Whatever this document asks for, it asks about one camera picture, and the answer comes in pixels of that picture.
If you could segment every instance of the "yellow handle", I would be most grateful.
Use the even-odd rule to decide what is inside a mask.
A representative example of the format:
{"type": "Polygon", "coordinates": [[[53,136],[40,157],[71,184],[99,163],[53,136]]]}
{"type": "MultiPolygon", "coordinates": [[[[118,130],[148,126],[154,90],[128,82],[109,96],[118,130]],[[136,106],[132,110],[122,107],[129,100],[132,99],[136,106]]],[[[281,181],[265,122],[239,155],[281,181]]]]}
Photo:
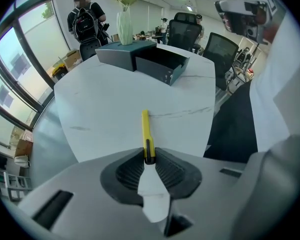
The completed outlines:
{"type": "Polygon", "coordinates": [[[143,136],[143,148],[144,158],[147,159],[147,140],[149,140],[150,156],[156,157],[154,139],[151,136],[150,124],[149,124],[149,112],[148,110],[142,111],[142,136],[143,136]]]}

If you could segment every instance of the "black pants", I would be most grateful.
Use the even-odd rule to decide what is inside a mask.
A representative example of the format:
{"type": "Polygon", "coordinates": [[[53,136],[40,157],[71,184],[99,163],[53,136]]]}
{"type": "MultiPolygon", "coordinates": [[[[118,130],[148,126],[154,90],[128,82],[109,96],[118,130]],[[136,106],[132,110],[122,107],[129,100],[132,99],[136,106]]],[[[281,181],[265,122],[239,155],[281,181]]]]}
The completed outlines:
{"type": "Polygon", "coordinates": [[[250,83],[241,85],[213,118],[205,158],[247,163],[258,151],[250,83]]]}
{"type": "Polygon", "coordinates": [[[201,45],[195,43],[195,44],[193,45],[194,53],[197,54],[197,53],[198,53],[198,50],[200,50],[200,48],[201,48],[201,45]]]}

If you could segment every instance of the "backpack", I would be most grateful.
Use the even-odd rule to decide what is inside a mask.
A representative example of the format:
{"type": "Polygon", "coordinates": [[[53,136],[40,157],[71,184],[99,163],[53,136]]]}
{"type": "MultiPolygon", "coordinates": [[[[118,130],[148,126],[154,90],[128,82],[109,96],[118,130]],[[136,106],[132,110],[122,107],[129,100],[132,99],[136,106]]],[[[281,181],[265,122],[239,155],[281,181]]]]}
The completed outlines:
{"type": "Polygon", "coordinates": [[[30,162],[29,157],[27,155],[19,155],[14,157],[14,163],[23,168],[29,168],[30,162]]]}
{"type": "Polygon", "coordinates": [[[96,39],[99,21],[91,9],[80,8],[73,20],[73,36],[80,43],[96,39]]]}

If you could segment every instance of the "open box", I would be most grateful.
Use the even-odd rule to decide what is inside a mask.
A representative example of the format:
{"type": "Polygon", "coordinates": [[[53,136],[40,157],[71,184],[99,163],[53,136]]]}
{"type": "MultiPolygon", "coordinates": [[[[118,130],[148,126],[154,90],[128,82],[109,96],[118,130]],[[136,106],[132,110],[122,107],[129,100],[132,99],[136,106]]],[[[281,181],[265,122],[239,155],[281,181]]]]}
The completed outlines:
{"type": "Polygon", "coordinates": [[[177,53],[151,47],[135,56],[136,70],[172,85],[186,70],[189,58],[177,53]]]}

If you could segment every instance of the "chair headrest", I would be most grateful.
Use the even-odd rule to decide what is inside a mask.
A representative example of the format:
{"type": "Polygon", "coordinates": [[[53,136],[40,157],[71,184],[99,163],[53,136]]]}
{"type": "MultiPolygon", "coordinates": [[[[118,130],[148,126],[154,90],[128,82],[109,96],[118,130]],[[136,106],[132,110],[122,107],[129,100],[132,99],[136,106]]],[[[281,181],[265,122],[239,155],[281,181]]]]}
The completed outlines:
{"type": "Polygon", "coordinates": [[[196,15],[192,13],[177,12],[174,16],[174,19],[176,21],[197,24],[196,15]]]}

